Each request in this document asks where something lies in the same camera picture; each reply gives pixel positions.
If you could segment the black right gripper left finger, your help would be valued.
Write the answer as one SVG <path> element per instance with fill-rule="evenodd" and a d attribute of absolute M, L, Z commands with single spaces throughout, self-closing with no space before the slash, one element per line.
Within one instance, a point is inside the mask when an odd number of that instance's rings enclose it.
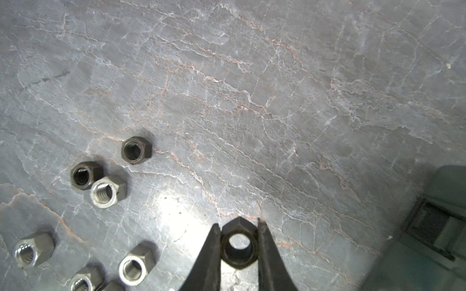
<path fill-rule="evenodd" d="M 179 291 L 219 291 L 221 286 L 221 230 L 212 225 L 203 247 Z"/>

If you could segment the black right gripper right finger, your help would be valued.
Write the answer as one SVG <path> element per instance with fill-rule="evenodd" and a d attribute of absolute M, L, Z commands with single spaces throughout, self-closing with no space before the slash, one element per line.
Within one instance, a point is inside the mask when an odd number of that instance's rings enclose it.
<path fill-rule="evenodd" d="M 265 221 L 258 219 L 258 289 L 297 291 Z"/>

